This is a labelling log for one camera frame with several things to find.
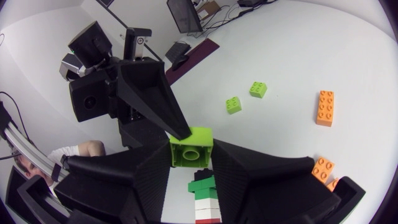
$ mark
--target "desk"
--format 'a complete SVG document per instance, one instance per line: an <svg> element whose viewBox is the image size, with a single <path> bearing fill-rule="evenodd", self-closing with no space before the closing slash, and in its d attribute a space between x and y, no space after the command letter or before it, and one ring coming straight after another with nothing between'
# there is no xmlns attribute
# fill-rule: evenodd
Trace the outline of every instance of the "desk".
<svg viewBox="0 0 398 224"><path fill-rule="evenodd" d="M263 6L209 38L220 48L172 85L188 124L273 156L326 157L331 178L366 191L345 223L368 223L398 164L397 43L350 14L297 1ZM250 96L254 81L267 84L263 99ZM315 124L320 90L335 92L331 128ZM229 115L233 96L243 110ZM192 179L190 169L171 170L162 221L194 220Z"/></svg>

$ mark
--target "orange duplo brick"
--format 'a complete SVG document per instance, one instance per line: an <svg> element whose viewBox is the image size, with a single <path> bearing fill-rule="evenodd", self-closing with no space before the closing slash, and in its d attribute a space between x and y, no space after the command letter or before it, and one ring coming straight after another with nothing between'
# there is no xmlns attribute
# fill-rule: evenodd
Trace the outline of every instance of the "orange duplo brick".
<svg viewBox="0 0 398 224"><path fill-rule="evenodd" d="M312 175L314 175L320 182L326 183L334 166L334 163L323 157L319 157L317 163L313 167Z"/></svg>
<svg viewBox="0 0 398 224"><path fill-rule="evenodd" d="M322 90L319 93L317 124L331 127L334 104L335 94L332 91Z"/></svg>
<svg viewBox="0 0 398 224"><path fill-rule="evenodd" d="M336 178L335 180L333 180L332 182L330 182L326 187L327 187L331 192L333 192L334 189L335 189L335 187L336 187L336 185L337 185L337 183L338 183L338 178Z"/></svg>

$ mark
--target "person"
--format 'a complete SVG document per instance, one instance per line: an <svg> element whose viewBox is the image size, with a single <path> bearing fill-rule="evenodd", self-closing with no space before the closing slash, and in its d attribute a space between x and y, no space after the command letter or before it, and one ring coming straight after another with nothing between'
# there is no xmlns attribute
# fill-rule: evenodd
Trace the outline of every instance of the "person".
<svg viewBox="0 0 398 224"><path fill-rule="evenodd" d="M12 154L19 153L17 149L12 150ZM60 149L56 149L52 151L47 158L49 158L52 162L62 166L61 158L63 155L66 156L105 156L105 148L104 144L101 141L87 141L83 142L77 146L69 146L62 147ZM55 195L54 187L57 185L55 181L51 179L50 176L44 174L39 168L37 168L30 160L28 160L25 156L19 155L14 157L15 163L17 166L25 173L25 176L30 179L34 175L39 175L43 177L46 184L48 185L51 193Z"/></svg>

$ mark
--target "dark green lego brick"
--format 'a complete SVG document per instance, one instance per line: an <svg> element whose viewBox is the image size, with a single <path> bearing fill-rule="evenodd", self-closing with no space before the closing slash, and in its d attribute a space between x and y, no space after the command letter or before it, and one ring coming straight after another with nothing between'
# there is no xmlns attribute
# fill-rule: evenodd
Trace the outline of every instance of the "dark green lego brick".
<svg viewBox="0 0 398 224"><path fill-rule="evenodd" d="M201 189L195 191L195 200L200 200L205 198L218 199L216 189Z"/></svg>
<svg viewBox="0 0 398 224"><path fill-rule="evenodd" d="M214 176L211 176L210 178L201 180L201 187L203 189L216 188L216 180L214 179Z"/></svg>
<svg viewBox="0 0 398 224"><path fill-rule="evenodd" d="M201 187L201 180L198 181L192 181L188 183L188 192L194 192L196 190L202 189Z"/></svg>

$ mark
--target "green lego brick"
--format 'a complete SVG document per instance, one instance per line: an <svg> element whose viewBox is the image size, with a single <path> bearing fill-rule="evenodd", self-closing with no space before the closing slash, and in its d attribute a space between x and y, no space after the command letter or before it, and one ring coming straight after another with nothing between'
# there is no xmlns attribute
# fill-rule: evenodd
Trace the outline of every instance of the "green lego brick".
<svg viewBox="0 0 398 224"><path fill-rule="evenodd" d="M188 183L188 192L195 192L196 190L201 190L201 180L191 181Z"/></svg>
<svg viewBox="0 0 398 224"><path fill-rule="evenodd" d="M233 114L242 110L241 102L237 96L234 96L226 101L226 110L229 114Z"/></svg>
<svg viewBox="0 0 398 224"><path fill-rule="evenodd" d="M192 135L178 140L170 137L172 165L175 167L208 167L213 150L211 128L190 128Z"/></svg>
<svg viewBox="0 0 398 224"><path fill-rule="evenodd" d="M201 187L203 189L216 188L216 180L214 179L214 176L212 175L210 178L201 180Z"/></svg>
<svg viewBox="0 0 398 224"><path fill-rule="evenodd" d="M191 181L190 183L188 183L188 192L195 192L197 190L207 188L216 188L216 180L214 179L214 176L203 180Z"/></svg>
<svg viewBox="0 0 398 224"><path fill-rule="evenodd" d="M262 98L266 94L267 85L261 82L254 82L250 88L250 95Z"/></svg>
<svg viewBox="0 0 398 224"><path fill-rule="evenodd" d="M216 189L201 189L195 191L195 200L200 200L205 198L218 199Z"/></svg>

